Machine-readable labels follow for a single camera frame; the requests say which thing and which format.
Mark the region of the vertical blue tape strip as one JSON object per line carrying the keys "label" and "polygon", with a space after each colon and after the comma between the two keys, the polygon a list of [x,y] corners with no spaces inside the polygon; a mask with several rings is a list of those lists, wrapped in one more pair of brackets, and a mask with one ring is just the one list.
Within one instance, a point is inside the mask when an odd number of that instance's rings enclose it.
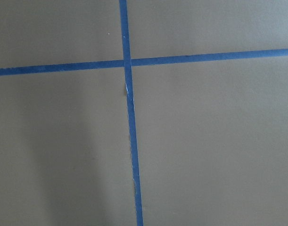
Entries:
{"label": "vertical blue tape strip", "polygon": [[130,51],[127,1],[125,0],[119,1],[119,6],[120,6],[121,33],[122,33],[122,46],[123,46],[123,64],[124,64],[125,86],[127,94],[126,98],[127,98],[127,111],[128,111],[131,159],[132,159],[132,175],[134,181],[136,221],[138,226],[142,226],[144,225],[144,221],[142,213],[140,168],[139,168],[136,121],[134,111],[132,61]]}

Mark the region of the horizontal blue tape strip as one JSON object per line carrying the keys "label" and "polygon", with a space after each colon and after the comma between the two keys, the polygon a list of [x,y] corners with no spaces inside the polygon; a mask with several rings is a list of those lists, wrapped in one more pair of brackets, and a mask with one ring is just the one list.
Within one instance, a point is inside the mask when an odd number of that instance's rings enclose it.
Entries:
{"label": "horizontal blue tape strip", "polygon": [[[284,57],[284,56],[285,57],[288,56],[288,48],[184,55],[184,56],[137,58],[137,59],[131,59],[131,66],[164,65],[164,64],[193,63],[193,62],[220,61],[220,60],[236,60],[247,58]],[[55,65],[33,65],[33,66],[0,68],[0,76],[93,70],[104,68],[120,68],[120,67],[124,67],[123,60],[81,62],[81,63],[55,64]]]}

